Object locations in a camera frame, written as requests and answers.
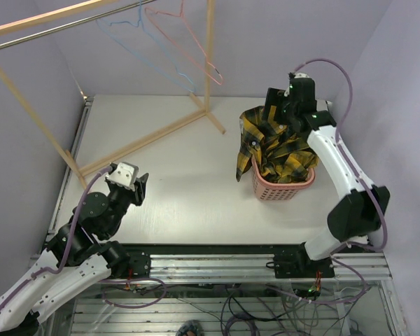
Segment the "blue wire hanger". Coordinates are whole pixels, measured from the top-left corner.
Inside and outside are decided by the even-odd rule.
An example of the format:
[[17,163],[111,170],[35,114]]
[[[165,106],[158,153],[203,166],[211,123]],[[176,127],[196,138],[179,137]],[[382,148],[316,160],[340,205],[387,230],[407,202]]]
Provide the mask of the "blue wire hanger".
[[182,69],[182,64],[169,47],[145,24],[142,13],[145,2],[137,1],[136,4],[132,17],[117,15],[99,18],[96,20],[97,27],[124,51],[154,70],[164,80],[186,92],[195,93],[196,84],[193,79]]

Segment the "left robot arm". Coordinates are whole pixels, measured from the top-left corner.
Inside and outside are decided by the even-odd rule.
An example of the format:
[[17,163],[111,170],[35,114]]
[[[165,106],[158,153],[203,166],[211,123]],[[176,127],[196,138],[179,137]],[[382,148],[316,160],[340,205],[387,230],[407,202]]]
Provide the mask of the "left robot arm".
[[112,238],[129,207],[143,204],[149,175],[137,172],[112,164],[93,177],[105,178],[108,194],[91,192],[87,185],[69,222],[0,296],[0,335],[33,335],[57,308],[91,285],[133,276],[129,253]]

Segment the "pink wire hanger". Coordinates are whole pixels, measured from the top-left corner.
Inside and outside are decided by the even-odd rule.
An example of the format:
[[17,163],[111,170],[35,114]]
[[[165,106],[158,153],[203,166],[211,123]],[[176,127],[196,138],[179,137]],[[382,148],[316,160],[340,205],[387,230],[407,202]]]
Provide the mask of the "pink wire hanger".
[[168,9],[147,6],[143,11],[150,24],[185,60],[200,70],[207,80],[221,86],[225,79],[213,62],[215,2],[206,2],[204,42],[200,40],[199,34],[193,29],[193,23],[188,19],[187,3],[179,1],[177,7]]

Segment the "yellow plaid shirt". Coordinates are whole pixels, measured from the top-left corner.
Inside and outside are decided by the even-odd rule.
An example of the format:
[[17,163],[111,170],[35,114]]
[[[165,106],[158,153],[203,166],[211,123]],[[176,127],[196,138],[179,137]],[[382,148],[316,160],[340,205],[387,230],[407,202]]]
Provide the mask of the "yellow plaid shirt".
[[319,158],[290,125],[278,122],[274,108],[250,108],[239,117],[240,147],[236,180],[240,181],[256,164],[263,179],[270,183],[305,182]]

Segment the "aluminium rail base frame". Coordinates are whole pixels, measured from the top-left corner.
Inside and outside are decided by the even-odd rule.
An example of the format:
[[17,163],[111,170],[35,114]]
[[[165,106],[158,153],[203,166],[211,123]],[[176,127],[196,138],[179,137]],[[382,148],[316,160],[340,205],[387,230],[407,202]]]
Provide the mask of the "aluminium rail base frame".
[[278,279],[289,246],[142,246],[148,277],[99,281],[57,308],[37,335],[407,335],[388,263],[355,248],[333,278]]

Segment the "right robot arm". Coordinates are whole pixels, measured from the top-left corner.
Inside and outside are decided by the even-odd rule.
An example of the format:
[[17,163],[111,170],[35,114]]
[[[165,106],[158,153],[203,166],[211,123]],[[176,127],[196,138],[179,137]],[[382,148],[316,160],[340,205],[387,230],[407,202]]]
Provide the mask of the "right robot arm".
[[328,214],[327,226],[303,245],[304,254],[295,261],[295,271],[310,277],[319,269],[319,260],[328,258],[357,237],[384,229],[389,189],[377,186],[345,147],[338,125],[328,109],[315,98],[312,78],[298,73],[290,77],[285,90],[269,88],[265,108],[276,112],[307,142],[328,172],[339,202]]

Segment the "pink plastic laundry basket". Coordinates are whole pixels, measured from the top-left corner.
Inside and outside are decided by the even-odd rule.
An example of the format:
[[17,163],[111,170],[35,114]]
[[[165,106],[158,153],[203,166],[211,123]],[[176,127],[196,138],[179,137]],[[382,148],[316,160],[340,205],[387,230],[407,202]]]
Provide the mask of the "pink plastic laundry basket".
[[252,164],[252,181],[255,196],[262,201],[286,201],[291,200],[300,191],[308,189],[312,186],[316,179],[316,172],[313,168],[309,170],[307,180],[299,183],[270,183],[266,181],[258,169],[258,165],[254,158],[251,159]]

